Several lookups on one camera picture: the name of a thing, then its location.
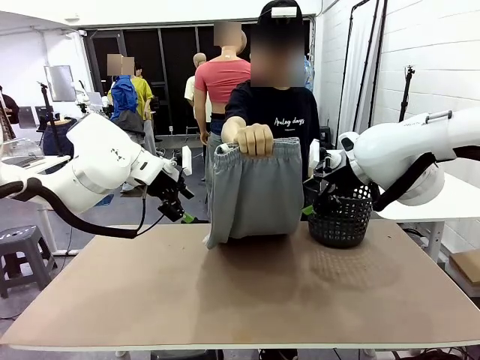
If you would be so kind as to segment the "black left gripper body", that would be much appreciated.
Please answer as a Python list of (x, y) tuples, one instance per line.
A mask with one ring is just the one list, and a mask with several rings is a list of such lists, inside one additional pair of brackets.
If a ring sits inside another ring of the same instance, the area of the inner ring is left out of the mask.
[(151, 197), (157, 197), (162, 202), (180, 204), (179, 190), (183, 184), (184, 180), (181, 173), (171, 176), (162, 170), (147, 187), (147, 194)]

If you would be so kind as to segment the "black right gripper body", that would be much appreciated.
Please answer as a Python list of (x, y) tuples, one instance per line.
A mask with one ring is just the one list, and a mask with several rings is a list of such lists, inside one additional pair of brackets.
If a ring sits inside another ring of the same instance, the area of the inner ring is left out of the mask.
[(361, 185), (343, 150), (320, 149), (319, 163), (313, 171), (313, 177), (340, 188), (357, 188)]

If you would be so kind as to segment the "person's right hand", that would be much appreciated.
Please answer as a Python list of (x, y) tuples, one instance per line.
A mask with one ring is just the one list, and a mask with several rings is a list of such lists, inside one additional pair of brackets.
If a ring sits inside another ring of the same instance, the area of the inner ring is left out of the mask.
[(242, 127), (234, 137), (242, 154), (251, 157), (265, 157), (273, 154), (274, 137), (266, 124)]

